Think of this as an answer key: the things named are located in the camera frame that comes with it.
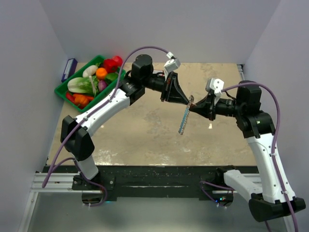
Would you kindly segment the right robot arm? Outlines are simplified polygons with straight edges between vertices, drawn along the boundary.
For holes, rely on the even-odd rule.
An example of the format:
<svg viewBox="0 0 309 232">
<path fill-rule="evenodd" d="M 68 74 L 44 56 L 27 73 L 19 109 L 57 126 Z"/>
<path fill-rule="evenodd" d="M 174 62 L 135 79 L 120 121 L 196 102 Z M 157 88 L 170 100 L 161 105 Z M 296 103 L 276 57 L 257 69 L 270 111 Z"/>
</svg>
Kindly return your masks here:
<svg viewBox="0 0 309 232">
<path fill-rule="evenodd" d="M 210 79 L 206 85 L 207 96 L 190 107 L 190 111 L 209 120 L 217 115 L 236 119 L 237 127 L 250 146 L 261 178 L 261 186 L 248 180 L 239 170 L 228 168 L 216 176 L 217 188 L 228 187 L 238 192 L 249 205 L 253 218 L 264 222 L 293 215 L 304 210 L 304 199 L 296 196 L 285 175 L 277 148 L 279 124 L 260 109 L 262 85 L 241 81 L 234 100 L 223 99 L 224 82 Z"/>
</svg>

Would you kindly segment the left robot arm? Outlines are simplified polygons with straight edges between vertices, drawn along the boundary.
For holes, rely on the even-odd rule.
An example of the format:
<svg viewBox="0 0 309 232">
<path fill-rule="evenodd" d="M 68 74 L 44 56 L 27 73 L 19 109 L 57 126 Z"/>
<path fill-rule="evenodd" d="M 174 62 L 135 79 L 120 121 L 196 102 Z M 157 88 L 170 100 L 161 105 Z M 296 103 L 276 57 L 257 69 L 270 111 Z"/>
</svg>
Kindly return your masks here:
<svg viewBox="0 0 309 232">
<path fill-rule="evenodd" d="M 98 168 L 92 157 L 95 147 L 91 137 L 106 121 L 135 103 L 147 88 L 159 92 L 163 102 L 184 105 L 189 103 L 175 72 L 181 63 L 171 53 L 168 56 L 170 59 L 165 63 L 162 75 L 154 73 L 153 60 L 149 55 L 137 56 L 117 90 L 88 112 L 75 118 L 67 116 L 63 119 L 61 140 L 70 136 L 64 147 L 76 159 L 79 171 L 84 174 L 83 184 L 88 189 L 96 189 L 100 184 Z"/>
</svg>

